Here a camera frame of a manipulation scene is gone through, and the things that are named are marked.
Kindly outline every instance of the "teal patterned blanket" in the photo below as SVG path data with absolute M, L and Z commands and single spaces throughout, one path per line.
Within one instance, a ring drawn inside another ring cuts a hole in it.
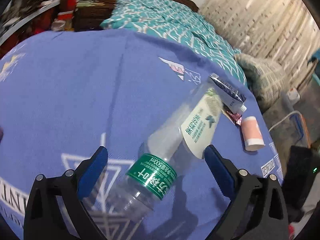
M 240 50 L 233 49 L 215 33 L 211 24 L 186 5 L 172 0 L 117 0 L 112 16 L 100 26 L 132 29 L 187 45 L 247 85 L 244 72 L 233 56 Z

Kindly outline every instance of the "silver bolt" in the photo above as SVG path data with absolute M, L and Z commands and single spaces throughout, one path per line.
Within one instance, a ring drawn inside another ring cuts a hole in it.
M 247 176 L 248 172 L 246 170 L 239 170 L 241 176 Z
M 36 176 L 36 180 L 37 181 L 41 181 L 41 179 L 43 179 L 43 175 L 42 174 L 39 174 L 38 176 Z
M 274 175 L 274 174 L 270 174 L 270 179 L 272 179 L 272 180 L 276 180 L 276 179 L 277 179 L 277 176 L 276 176 L 276 175 Z
M 73 170 L 67 170 L 66 173 L 65 173 L 65 175 L 66 175 L 67 177 L 71 177 L 71 176 L 73 175 Z

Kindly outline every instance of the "beige plaid cushion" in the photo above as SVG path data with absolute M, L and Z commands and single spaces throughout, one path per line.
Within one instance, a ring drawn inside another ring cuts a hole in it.
M 252 85 L 260 110 L 265 112 L 287 91 L 286 75 L 278 63 L 268 58 L 255 58 L 248 54 L 235 54 L 237 63 L 244 70 L 248 84 Z

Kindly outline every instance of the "pink and white cup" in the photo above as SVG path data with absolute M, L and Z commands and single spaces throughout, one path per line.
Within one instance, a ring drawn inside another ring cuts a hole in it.
M 265 146 L 257 119 L 254 116 L 242 119 L 241 131 L 247 151 L 256 151 Z

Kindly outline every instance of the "green bottle label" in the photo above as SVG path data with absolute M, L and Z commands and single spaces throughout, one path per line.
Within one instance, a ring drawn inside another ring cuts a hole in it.
M 152 154 L 142 155 L 129 169 L 127 175 L 161 200 L 177 178 L 177 173 L 168 163 Z

